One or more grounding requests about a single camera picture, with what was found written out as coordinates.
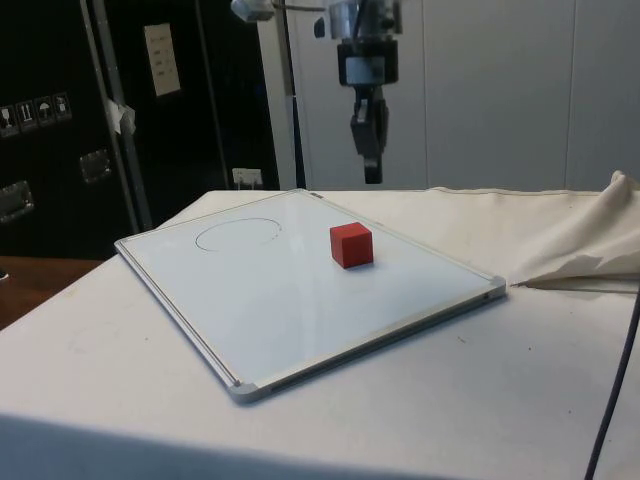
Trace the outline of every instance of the white wall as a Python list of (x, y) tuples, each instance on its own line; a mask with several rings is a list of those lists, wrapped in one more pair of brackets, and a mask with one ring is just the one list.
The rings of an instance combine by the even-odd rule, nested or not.
[(640, 179), (640, 1), (578, 0), (567, 186)]
[[(422, 0), (403, 2), (400, 82), (384, 89), (390, 120), (380, 188), (427, 186), (422, 9)], [(317, 15), (288, 18), (307, 187), (364, 189), (349, 126), (355, 94), (338, 81), (337, 41), (314, 38)]]
[[(339, 85), (336, 42), (314, 38), (316, 18), (289, 15), (307, 186), (370, 188), (349, 128), (353, 91)], [(637, 0), (403, 0), (403, 23), (379, 188), (640, 177)]]

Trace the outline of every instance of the wooden block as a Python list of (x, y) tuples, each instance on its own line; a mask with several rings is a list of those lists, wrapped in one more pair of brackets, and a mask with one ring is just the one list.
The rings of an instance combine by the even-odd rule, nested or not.
[(373, 238), (371, 231), (360, 223), (333, 227), (331, 255), (342, 268), (351, 268), (373, 262)]

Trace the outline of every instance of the power socket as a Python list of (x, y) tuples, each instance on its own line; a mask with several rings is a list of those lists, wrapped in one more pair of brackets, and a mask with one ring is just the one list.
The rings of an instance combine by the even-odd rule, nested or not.
[(260, 190), (264, 188), (262, 183), (262, 170), (259, 168), (234, 168), (233, 185), (237, 190)]

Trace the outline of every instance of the black surface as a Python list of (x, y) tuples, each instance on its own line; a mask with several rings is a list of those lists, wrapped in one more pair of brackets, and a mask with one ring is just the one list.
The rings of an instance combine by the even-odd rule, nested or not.
[[(135, 146), (153, 224), (209, 190), (224, 189), (195, 0), (105, 0), (126, 103), (136, 111)], [(228, 1), (201, 3), (222, 150), (234, 167), (261, 168), (278, 187), (255, 26)], [(156, 97), (144, 27), (169, 23), (181, 90)]]
[(106, 258), (131, 227), (118, 175), (86, 185), (80, 171), (81, 155), (114, 158), (80, 4), (4, 2), (2, 19), (0, 106), (65, 92), (72, 116), (0, 138), (0, 188), (26, 180), (35, 203), (0, 224), (0, 254)]

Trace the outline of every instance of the white label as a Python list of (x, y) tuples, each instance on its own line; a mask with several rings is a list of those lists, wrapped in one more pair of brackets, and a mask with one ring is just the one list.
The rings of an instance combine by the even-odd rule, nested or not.
[(168, 23), (148, 25), (144, 27), (144, 36), (147, 40), (147, 52), (156, 96), (177, 92), (180, 90), (180, 78), (173, 53), (171, 25)]

